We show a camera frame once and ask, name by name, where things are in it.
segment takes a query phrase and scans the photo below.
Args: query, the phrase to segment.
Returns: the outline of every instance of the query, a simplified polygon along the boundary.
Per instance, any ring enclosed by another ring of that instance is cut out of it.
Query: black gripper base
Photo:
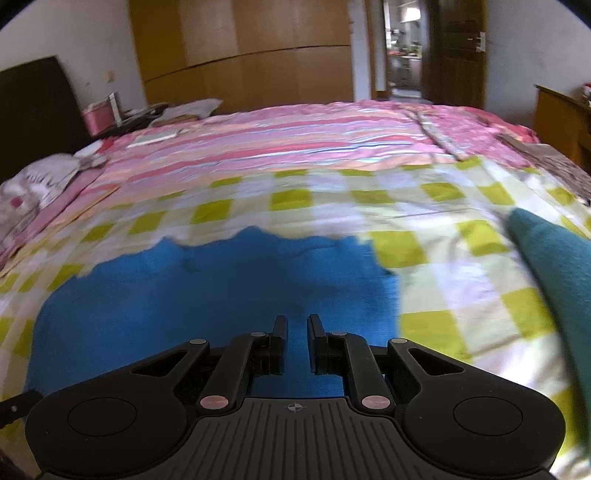
[[[391,420],[361,415],[344,398],[246,398],[229,415],[199,420],[186,443],[127,480],[458,480],[426,462]],[[547,471],[523,477],[551,480]],[[61,480],[45,473],[40,480]]]

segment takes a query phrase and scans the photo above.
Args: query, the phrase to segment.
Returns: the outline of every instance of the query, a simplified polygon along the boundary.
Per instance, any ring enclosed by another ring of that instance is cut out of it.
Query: dark headboard
[[[0,115],[0,181],[35,160],[92,142],[56,57],[0,72]]]

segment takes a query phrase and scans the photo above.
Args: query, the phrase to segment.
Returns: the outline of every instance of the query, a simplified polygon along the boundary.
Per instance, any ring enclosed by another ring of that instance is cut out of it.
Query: black strap
[[[29,390],[0,402],[0,430],[13,421],[29,415],[29,412],[42,398],[43,395],[38,391]]]

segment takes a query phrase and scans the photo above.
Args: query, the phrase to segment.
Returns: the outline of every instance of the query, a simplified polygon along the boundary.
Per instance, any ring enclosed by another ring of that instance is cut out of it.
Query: white wall
[[[52,55],[81,108],[115,90],[124,108],[146,105],[127,0],[36,0],[0,31],[0,70]]]
[[[488,0],[486,109],[531,126],[534,84],[578,96],[591,82],[591,30],[558,0]]]
[[[353,97],[358,102],[371,98],[369,42],[364,0],[349,0],[349,21],[353,63]]]

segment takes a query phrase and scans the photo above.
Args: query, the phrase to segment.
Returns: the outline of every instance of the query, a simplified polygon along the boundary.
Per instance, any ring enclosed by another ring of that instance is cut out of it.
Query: crosshair marking
[[[293,403],[290,403],[286,408],[295,413],[296,411],[300,411],[302,408],[305,408],[305,406],[300,405],[299,403],[293,402]]]

